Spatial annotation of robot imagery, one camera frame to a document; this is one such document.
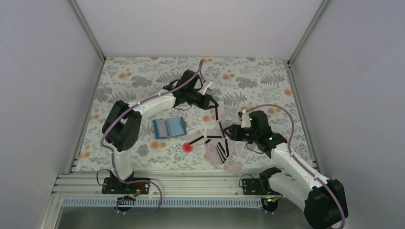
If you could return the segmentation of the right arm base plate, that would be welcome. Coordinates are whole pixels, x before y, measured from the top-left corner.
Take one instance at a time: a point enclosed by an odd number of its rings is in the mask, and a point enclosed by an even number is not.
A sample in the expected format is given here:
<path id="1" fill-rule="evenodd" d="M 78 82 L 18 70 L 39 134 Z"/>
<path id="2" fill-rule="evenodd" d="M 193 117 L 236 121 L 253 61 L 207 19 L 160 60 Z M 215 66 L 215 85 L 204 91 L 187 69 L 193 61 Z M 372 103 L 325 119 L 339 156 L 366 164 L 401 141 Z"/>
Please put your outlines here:
<path id="1" fill-rule="evenodd" d="M 269 181 L 261 178 L 244 178 L 242 179 L 242 189 L 244 195 L 280 195 L 272 190 Z"/>

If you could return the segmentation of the black stripe white card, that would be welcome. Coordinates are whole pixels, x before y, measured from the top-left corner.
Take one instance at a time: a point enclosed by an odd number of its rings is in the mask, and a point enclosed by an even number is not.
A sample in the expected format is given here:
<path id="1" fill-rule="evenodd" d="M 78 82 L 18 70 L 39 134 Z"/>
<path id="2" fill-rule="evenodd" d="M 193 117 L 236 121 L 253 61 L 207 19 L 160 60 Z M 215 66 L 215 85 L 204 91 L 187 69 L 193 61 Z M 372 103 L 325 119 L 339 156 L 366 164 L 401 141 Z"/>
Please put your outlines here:
<path id="1" fill-rule="evenodd" d="M 223 104 L 218 104 L 214 109 L 215 121 L 222 124 L 225 121 L 225 109 Z"/>

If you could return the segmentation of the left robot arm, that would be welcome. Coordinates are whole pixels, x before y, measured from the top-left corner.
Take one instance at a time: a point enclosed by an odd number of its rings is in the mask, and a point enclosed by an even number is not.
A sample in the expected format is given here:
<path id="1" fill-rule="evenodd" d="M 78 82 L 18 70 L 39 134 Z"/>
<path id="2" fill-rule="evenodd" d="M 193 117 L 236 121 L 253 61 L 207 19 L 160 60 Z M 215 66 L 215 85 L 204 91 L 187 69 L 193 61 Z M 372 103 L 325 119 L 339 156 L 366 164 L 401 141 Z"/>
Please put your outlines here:
<path id="1" fill-rule="evenodd" d="M 203 110 L 217 108 L 218 103 L 207 92 L 213 82 L 204 80 L 200 70 L 186 70 L 180 79 L 164 86 L 157 94 L 142 101 L 114 103 L 102 127 L 100 144 L 111 151 L 112 174 L 116 177 L 114 187 L 127 193 L 133 187 L 130 176 L 133 169 L 128 150 L 138 140 L 140 125 L 157 113 L 175 108 L 183 103 Z"/>

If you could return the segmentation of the teal card holder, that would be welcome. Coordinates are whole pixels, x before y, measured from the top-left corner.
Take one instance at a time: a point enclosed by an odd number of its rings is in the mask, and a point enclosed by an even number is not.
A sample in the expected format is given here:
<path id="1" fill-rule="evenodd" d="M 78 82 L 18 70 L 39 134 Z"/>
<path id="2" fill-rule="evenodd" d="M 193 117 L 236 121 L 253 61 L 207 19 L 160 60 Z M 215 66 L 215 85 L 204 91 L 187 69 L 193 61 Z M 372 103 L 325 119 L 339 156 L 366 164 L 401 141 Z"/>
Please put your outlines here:
<path id="1" fill-rule="evenodd" d="M 152 121 L 156 139 L 168 139 L 187 135 L 187 123 L 182 116 L 169 119 L 155 119 Z"/>

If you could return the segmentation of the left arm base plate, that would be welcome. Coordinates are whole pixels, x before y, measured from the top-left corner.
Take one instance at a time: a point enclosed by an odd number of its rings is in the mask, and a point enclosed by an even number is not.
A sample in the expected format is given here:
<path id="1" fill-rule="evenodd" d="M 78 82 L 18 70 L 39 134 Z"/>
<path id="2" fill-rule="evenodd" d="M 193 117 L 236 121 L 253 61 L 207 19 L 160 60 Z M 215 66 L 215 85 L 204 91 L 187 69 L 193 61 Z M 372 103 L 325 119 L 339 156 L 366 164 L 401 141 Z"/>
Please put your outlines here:
<path id="1" fill-rule="evenodd" d="M 136 181 L 136 183 L 124 184 L 120 182 L 116 177 L 106 177 L 104 179 L 102 194 L 120 194 L 120 195 L 132 195 L 149 193 L 150 179 L 149 178 L 129 178 L 127 182 Z"/>

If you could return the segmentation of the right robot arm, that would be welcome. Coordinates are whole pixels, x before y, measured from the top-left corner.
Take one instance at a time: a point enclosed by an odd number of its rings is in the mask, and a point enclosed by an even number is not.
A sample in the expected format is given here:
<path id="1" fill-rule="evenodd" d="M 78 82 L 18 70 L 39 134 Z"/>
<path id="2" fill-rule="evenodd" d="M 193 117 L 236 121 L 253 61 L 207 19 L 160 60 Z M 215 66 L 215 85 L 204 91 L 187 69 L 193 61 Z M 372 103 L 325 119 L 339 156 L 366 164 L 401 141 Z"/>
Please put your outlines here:
<path id="1" fill-rule="evenodd" d="M 259 174 L 259 189 L 264 194 L 277 192 L 300 208 L 314 229 L 327 229 L 337 223 L 344 228 L 348 208 L 343 184 L 329 179 L 293 152 L 290 141 L 273 132 L 263 111 L 239 113 L 241 124 L 232 124 L 224 134 L 234 141 L 255 144 L 259 151 L 285 170 L 271 167 Z"/>

